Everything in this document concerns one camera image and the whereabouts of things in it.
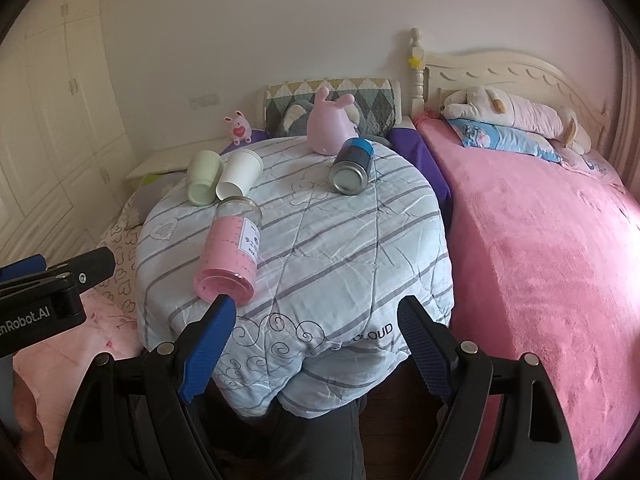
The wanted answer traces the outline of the folded pink quilt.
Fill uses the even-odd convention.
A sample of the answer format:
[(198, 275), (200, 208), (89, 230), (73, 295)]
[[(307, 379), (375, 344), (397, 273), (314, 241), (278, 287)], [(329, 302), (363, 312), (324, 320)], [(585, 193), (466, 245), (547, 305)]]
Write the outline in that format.
[(134, 300), (91, 289), (81, 295), (87, 319), (62, 334), (33, 344), (13, 358), (16, 417), (25, 432), (42, 431), (42, 444), (58, 452), (70, 407), (94, 357), (136, 356), (138, 336)]

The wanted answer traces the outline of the white wardrobe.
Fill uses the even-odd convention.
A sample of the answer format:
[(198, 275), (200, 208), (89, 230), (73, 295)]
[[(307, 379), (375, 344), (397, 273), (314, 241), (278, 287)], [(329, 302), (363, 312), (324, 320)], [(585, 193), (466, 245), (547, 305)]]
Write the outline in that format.
[(100, 0), (30, 0), (1, 44), (2, 263), (56, 263), (96, 246), (136, 163)]

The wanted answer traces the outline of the patchwork diamond cushion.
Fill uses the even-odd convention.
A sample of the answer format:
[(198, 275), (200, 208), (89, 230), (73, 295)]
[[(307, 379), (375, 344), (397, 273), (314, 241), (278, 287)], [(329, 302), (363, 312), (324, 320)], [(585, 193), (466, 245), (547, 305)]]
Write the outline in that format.
[(359, 113), (356, 125), (360, 133), (386, 138), (402, 118), (399, 82), (388, 78), (352, 77), (304, 79), (270, 84), (262, 97), (262, 118), (265, 132), (281, 136), (278, 129), (291, 105), (314, 102), (320, 87), (329, 90), (329, 100), (350, 93), (355, 98), (354, 110)]

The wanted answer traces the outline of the large pink rabbit toy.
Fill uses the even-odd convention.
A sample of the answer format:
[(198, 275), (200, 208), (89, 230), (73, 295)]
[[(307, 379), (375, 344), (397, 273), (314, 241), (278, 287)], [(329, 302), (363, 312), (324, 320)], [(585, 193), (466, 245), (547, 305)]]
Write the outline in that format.
[(319, 87), (314, 95), (314, 107), (307, 119), (307, 141), (320, 155), (335, 156), (343, 144), (357, 133), (346, 108), (355, 103), (355, 97), (346, 93), (337, 100), (328, 99), (329, 89)]

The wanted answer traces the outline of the pink labelled glass jar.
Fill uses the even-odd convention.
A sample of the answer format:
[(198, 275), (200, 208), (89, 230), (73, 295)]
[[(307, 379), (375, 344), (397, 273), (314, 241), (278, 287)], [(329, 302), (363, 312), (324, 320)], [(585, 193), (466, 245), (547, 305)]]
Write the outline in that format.
[(213, 302), (227, 295), (237, 306), (254, 296), (262, 211), (247, 197), (228, 197), (217, 205), (214, 220), (198, 260), (194, 290)]

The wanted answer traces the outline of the black blue drink can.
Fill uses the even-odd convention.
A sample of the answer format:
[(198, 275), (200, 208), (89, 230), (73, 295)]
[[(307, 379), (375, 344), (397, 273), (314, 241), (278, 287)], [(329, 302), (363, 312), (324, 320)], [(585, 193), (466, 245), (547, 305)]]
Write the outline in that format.
[(348, 139), (330, 168), (329, 184), (345, 195), (360, 194), (369, 184), (373, 155), (373, 146), (366, 139)]

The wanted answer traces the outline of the cream bedside table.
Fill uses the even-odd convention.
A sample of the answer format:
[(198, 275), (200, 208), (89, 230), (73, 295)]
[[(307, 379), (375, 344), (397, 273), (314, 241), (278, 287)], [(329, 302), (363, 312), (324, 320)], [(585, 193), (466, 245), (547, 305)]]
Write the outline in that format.
[(168, 174), (168, 172), (187, 170), (192, 157), (200, 151), (221, 153), (230, 141), (226, 138), (213, 139), (166, 148), (154, 152), (139, 166), (127, 174), (128, 180), (136, 180), (147, 174)]

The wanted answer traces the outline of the small pink bunny figure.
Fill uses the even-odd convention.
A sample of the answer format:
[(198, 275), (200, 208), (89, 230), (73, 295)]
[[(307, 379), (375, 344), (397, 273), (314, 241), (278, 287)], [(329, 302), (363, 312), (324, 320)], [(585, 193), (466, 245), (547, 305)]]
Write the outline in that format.
[(242, 112), (236, 110), (232, 116), (224, 118), (229, 128), (229, 138), (235, 146), (252, 142), (253, 130)]

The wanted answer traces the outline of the pink fleece blanket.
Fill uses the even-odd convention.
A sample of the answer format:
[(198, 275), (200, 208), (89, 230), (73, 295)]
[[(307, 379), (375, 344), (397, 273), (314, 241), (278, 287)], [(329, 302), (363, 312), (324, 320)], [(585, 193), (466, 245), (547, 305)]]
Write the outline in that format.
[(416, 130), (452, 194), (454, 334), (541, 358), (579, 474), (596, 478), (639, 414), (638, 202), (534, 156), (466, 148), (430, 115)]

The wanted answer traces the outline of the white wall outlet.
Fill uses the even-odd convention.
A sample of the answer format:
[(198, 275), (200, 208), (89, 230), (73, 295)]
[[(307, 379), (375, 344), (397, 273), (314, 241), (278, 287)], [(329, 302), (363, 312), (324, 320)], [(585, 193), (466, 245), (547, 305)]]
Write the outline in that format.
[(191, 110), (200, 110), (201, 108), (218, 105), (220, 103), (220, 94), (213, 92), (200, 94), (199, 96), (191, 96), (188, 102)]

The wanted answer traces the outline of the white pink plush dog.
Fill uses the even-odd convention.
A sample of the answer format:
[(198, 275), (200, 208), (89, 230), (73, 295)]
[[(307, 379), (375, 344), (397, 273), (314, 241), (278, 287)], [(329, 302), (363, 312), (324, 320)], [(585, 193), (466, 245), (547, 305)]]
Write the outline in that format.
[(513, 127), (560, 141), (579, 155), (591, 151), (591, 138), (571, 108), (525, 99), (493, 86), (476, 86), (447, 96), (440, 110), (447, 119), (469, 119)]

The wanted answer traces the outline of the cream wooden headboard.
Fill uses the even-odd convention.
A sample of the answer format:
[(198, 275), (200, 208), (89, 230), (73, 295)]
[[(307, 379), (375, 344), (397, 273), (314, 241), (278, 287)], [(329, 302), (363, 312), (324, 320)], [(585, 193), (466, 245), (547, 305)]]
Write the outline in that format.
[(562, 70), (540, 58), (511, 50), (436, 54), (427, 52), (420, 29), (410, 30), (411, 115), (438, 110), (446, 96), (490, 84), (552, 107), (576, 112), (593, 140), (610, 132), (608, 104), (595, 107)]

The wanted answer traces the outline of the heart pattern bed sheet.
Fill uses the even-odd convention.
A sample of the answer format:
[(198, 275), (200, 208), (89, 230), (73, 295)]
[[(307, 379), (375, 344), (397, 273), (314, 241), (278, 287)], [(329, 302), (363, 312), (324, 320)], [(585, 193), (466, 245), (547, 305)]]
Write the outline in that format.
[(130, 196), (118, 219), (105, 231), (99, 244), (113, 253), (115, 270), (111, 278), (96, 286), (96, 291), (114, 302), (125, 314), (136, 312), (136, 253), (142, 229), (142, 226), (128, 228), (133, 202), (134, 196)]

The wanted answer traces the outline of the pale green cup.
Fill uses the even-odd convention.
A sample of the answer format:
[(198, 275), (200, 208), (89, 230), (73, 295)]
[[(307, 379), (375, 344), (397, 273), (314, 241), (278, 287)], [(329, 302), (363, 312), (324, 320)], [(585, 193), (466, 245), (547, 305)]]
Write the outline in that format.
[(207, 206), (215, 200), (216, 185), (224, 169), (218, 153), (205, 150), (196, 153), (186, 173), (186, 196), (194, 206)]

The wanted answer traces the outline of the dark trouser leg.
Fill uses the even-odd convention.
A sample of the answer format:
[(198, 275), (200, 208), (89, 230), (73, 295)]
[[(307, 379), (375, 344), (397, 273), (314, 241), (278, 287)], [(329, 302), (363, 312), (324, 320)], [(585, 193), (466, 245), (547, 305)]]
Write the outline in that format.
[(239, 479), (364, 479), (360, 415), (367, 398), (306, 419), (277, 404), (241, 438), (248, 445), (234, 461)]

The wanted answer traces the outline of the blue cartoon pillow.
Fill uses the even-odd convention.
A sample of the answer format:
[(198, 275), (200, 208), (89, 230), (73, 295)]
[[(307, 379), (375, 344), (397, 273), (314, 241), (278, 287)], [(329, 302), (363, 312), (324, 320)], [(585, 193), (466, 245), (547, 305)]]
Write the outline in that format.
[(562, 162), (561, 156), (540, 134), (469, 119), (448, 119), (447, 122), (466, 148), (530, 155), (555, 164)]

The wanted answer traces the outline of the white paper cup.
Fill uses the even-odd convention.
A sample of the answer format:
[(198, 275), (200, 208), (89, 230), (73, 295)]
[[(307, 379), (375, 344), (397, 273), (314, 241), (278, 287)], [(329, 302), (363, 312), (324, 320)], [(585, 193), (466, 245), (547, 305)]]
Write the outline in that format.
[(224, 165), (224, 171), (216, 185), (220, 200), (247, 196), (264, 169), (262, 158), (254, 151), (241, 148), (234, 151)]

